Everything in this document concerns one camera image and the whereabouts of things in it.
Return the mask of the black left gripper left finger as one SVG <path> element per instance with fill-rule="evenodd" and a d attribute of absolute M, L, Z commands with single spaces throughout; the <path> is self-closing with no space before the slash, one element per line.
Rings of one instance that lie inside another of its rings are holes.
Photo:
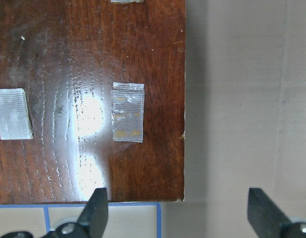
<path fill-rule="evenodd" d="M 76 222 L 68 222 L 47 233 L 49 238 L 101 238 L 108 223 L 106 188 L 94 190 Z"/>

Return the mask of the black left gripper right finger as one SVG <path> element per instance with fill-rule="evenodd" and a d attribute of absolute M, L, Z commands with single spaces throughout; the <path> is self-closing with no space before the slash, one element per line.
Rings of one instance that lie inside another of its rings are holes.
<path fill-rule="evenodd" d="M 261 188 L 250 188 L 247 220 L 259 238 L 306 238 L 306 222 L 293 222 Z"/>

